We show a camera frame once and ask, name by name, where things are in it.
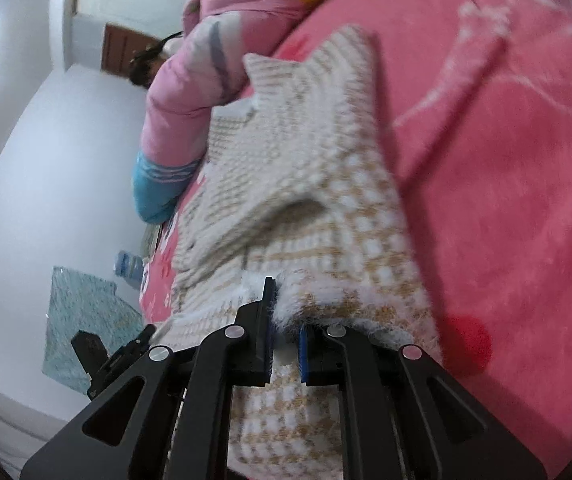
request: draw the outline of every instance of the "bed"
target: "bed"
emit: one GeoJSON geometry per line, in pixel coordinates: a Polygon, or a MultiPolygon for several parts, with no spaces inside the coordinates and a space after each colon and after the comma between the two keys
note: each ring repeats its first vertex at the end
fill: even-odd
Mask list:
{"type": "MultiPolygon", "coordinates": [[[[326,0],[274,57],[306,59],[344,23],[377,44],[379,142],[445,367],[551,478],[570,479],[572,0],[326,0]],[[502,41],[479,28],[489,16],[502,41]],[[479,41],[461,50],[467,34],[479,41]],[[475,56],[473,72],[458,72],[475,56]]],[[[170,315],[175,220],[204,178],[147,266],[141,305],[152,322],[170,315]]]]}

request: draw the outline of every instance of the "checkered knit fabric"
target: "checkered knit fabric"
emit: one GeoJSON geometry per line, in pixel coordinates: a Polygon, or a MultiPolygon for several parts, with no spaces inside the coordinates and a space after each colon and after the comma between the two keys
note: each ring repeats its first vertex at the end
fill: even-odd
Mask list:
{"type": "MultiPolygon", "coordinates": [[[[342,322],[440,359],[399,195],[376,142],[373,52],[347,26],[301,63],[246,56],[258,107],[214,113],[208,177],[179,219],[173,316],[159,342],[188,348],[279,293],[273,321],[342,322]]],[[[275,349],[271,384],[236,388],[230,468],[259,480],[340,479],[336,390],[301,384],[297,353],[275,349]]]]}

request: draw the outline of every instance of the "light blue rug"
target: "light blue rug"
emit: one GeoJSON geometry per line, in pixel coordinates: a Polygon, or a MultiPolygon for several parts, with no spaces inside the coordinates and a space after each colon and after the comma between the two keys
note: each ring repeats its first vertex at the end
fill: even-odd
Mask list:
{"type": "Polygon", "coordinates": [[[70,339],[78,330],[98,334],[112,355],[144,328],[141,314],[115,293],[117,284],[54,267],[43,373],[85,395],[90,386],[70,339]]]}

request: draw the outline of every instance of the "silver screw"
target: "silver screw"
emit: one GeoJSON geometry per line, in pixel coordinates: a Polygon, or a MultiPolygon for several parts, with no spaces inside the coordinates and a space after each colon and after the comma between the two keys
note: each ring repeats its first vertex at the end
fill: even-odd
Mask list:
{"type": "Polygon", "coordinates": [[[148,357],[152,361],[163,361],[170,355],[170,351],[165,346],[156,346],[148,352],[148,357]]]}
{"type": "Polygon", "coordinates": [[[346,335],[346,327],[342,325],[330,325],[326,329],[326,333],[330,337],[344,337],[346,335]]]}
{"type": "Polygon", "coordinates": [[[402,355],[410,361],[417,361],[422,356],[421,348],[415,345],[404,346],[402,355]]]}
{"type": "Polygon", "coordinates": [[[243,326],[230,325],[228,328],[226,328],[224,334],[230,339],[237,339],[238,337],[241,337],[243,334],[245,334],[245,330],[243,329],[243,326]]]}

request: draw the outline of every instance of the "black device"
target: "black device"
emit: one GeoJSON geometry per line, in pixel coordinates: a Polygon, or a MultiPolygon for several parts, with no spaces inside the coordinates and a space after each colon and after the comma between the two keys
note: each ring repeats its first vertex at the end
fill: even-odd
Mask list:
{"type": "MultiPolygon", "coordinates": [[[[275,292],[267,278],[262,299],[241,306],[234,324],[178,352],[148,348],[139,337],[97,367],[98,342],[78,334],[94,400],[28,460],[21,480],[226,479],[233,385],[271,378],[275,292]],[[115,364],[137,352],[115,377],[115,364]]],[[[299,365],[308,386],[338,386],[345,480],[547,478],[540,461],[418,346],[391,351],[344,326],[307,325],[299,365]]]]}

